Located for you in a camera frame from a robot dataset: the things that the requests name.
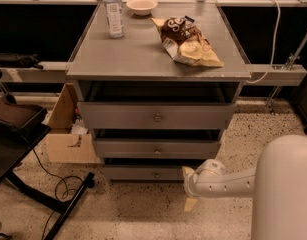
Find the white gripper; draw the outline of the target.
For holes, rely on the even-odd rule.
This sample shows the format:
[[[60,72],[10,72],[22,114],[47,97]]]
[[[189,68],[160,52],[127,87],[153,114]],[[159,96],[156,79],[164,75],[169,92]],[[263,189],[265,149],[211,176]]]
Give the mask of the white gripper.
[[[183,166],[184,190],[189,196],[185,200],[184,211],[190,212],[198,202],[198,197],[217,198],[223,196],[221,187],[226,167],[220,161],[208,159],[197,169]]]

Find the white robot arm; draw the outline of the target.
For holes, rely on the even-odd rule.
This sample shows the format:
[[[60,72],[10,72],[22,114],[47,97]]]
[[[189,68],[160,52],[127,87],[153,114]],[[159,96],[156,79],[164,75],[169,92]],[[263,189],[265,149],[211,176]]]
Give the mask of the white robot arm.
[[[307,136],[271,141],[254,168],[237,173],[214,159],[182,172],[187,211],[202,198],[250,197],[251,240],[307,240]]]

